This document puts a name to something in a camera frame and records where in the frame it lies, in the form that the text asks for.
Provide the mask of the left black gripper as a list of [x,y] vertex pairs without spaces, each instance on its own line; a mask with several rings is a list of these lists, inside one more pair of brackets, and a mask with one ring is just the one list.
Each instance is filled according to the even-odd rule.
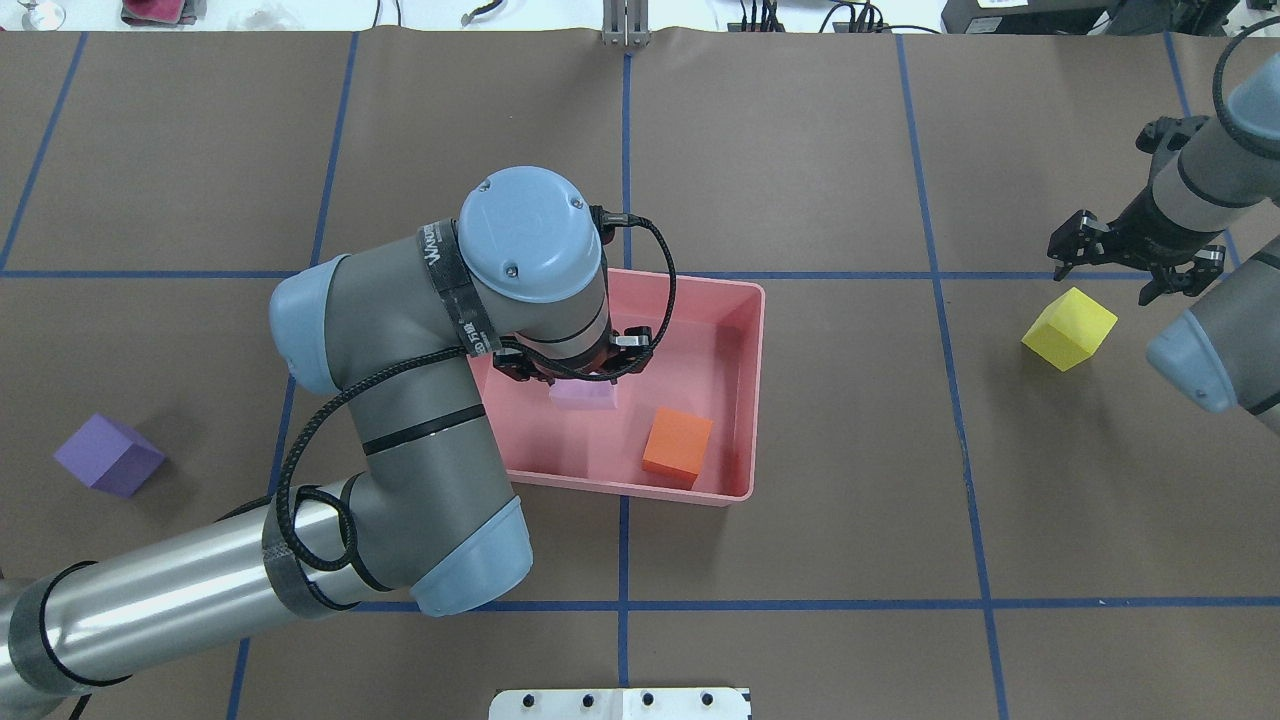
[[580,379],[582,375],[630,375],[644,372],[653,355],[655,332],[649,325],[600,334],[580,351],[568,345],[535,343],[517,334],[509,348],[492,355],[492,366],[515,382]]

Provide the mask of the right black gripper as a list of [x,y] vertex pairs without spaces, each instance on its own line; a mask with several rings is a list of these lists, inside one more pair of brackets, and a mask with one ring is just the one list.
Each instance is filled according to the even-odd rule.
[[1138,295],[1146,307],[1165,295],[1201,296],[1225,269],[1226,250],[1216,232],[1190,231],[1161,211],[1152,195],[1133,199],[1107,224],[1088,210],[1075,211],[1051,233],[1047,258],[1055,263],[1112,261],[1148,270]]

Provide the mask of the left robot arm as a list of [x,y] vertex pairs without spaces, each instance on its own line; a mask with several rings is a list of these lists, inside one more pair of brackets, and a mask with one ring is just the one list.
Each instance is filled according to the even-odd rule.
[[3,593],[3,716],[41,719],[133,674],[406,589],[444,618],[532,568],[471,361],[517,382],[640,373],[675,311],[657,224],[540,167],[489,174],[454,218],[283,281],[294,382],[325,404],[271,493],[209,527]]

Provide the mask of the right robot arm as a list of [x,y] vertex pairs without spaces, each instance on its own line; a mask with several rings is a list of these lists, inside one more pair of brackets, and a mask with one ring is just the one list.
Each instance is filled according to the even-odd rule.
[[1161,117],[1135,140],[1149,155],[1144,188],[1111,222],[1076,211],[1051,236],[1056,281],[1078,266],[1147,272],[1139,305],[1169,295],[1193,304],[1148,342],[1148,364],[1208,413],[1240,407],[1279,427],[1279,261],[1268,241],[1226,268],[1220,238],[1279,195],[1279,61],[1268,58],[1231,92],[1233,54],[1276,18],[1230,38],[1211,77],[1208,115]]

